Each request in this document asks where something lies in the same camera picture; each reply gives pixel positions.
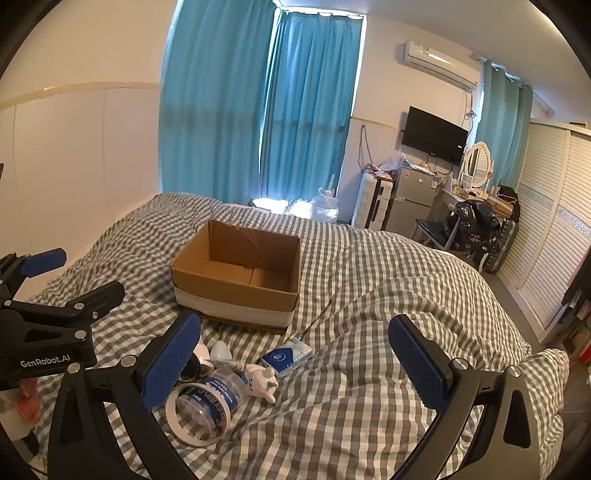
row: gingham blanket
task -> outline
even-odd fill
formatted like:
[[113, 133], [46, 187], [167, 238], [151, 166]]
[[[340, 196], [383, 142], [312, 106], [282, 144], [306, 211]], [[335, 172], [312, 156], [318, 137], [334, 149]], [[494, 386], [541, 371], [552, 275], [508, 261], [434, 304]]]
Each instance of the gingham blanket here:
[[[450, 357], [495, 371], [520, 365], [538, 421], [541, 476], [550, 473], [563, 434], [558, 412], [566, 356], [556, 350], [531, 356], [472, 267], [394, 233], [161, 194], [105, 232], [34, 301], [63, 304], [119, 280], [125, 285], [123, 304], [93, 327], [98, 364], [115, 365], [124, 355], [137, 355], [176, 318], [170, 262], [210, 218], [298, 235], [302, 272], [300, 300], [284, 336], [204, 321], [205, 343], [222, 339], [236, 359], [256, 362], [297, 335], [315, 355], [280, 380], [275, 405], [250, 399], [235, 414], [229, 435], [207, 449], [180, 444], [163, 411], [155, 412], [199, 478], [389, 478], [435, 416], [422, 405], [387, 341], [388, 322], [398, 313], [406, 313]], [[36, 433], [43, 453], [60, 380], [59, 375], [40, 380], [43, 413]], [[110, 406], [108, 412], [125, 457], [142, 472], [117, 411]], [[459, 466], [478, 415], [473, 413], [442, 475]]]

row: television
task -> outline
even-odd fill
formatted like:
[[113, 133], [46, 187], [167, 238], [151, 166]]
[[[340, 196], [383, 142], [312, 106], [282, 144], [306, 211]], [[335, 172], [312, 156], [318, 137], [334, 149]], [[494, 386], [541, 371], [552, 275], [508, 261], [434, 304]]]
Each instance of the television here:
[[443, 118], [411, 107], [402, 144], [461, 166], [468, 131]]

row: blue curtain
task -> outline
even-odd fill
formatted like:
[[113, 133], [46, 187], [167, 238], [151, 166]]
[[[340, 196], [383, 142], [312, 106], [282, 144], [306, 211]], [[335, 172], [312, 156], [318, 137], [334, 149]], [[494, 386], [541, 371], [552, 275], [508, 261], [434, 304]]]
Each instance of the blue curtain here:
[[499, 182], [517, 188], [530, 132], [533, 92], [508, 78], [487, 61], [484, 67], [484, 103], [476, 141], [484, 142], [494, 162], [491, 186]]
[[362, 20], [282, 12], [272, 57], [261, 196], [310, 200], [338, 179]]
[[186, 0], [163, 64], [158, 150], [165, 192], [246, 203], [256, 193], [275, 5]]

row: wardrobe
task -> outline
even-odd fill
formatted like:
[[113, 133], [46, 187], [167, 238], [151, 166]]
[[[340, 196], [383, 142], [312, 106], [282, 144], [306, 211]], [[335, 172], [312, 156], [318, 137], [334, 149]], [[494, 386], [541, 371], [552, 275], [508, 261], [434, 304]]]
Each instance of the wardrobe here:
[[591, 244], [591, 130], [532, 119], [519, 233], [499, 278], [543, 340]]

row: white mirror frame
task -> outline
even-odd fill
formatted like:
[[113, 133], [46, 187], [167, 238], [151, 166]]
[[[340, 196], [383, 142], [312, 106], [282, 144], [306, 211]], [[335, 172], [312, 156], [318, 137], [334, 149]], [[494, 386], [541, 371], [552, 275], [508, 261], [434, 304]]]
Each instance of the white mirror frame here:
[[473, 188], [473, 189], [480, 189], [484, 185], [487, 184], [487, 182], [489, 180], [488, 179], [488, 173], [489, 172], [490, 173], [492, 172], [492, 167], [493, 167], [493, 165], [492, 165], [492, 159], [491, 159], [491, 151], [488, 149], [488, 145], [486, 145], [484, 142], [477, 142], [474, 145], [472, 145], [472, 148], [470, 150], [468, 150], [468, 152], [466, 152], [466, 155], [464, 155], [464, 160], [462, 162], [462, 168], [460, 169], [460, 176], [459, 176], [459, 178], [460, 179], [462, 178], [462, 174], [465, 174], [465, 175], [468, 175], [469, 174], [469, 172], [468, 172], [468, 166], [469, 166], [469, 163], [470, 163], [470, 159], [472, 158], [473, 153], [476, 150], [479, 150], [479, 149], [483, 149], [484, 150], [484, 152], [486, 154], [486, 158], [488, 160], [488, 166], [486, 168], [487, 175], [485, 175], [484, 181], [482, 183], [480, 183], [480, 184], [476, 184], [476, 183], [474, 183], [472, 181], [471, 188]]

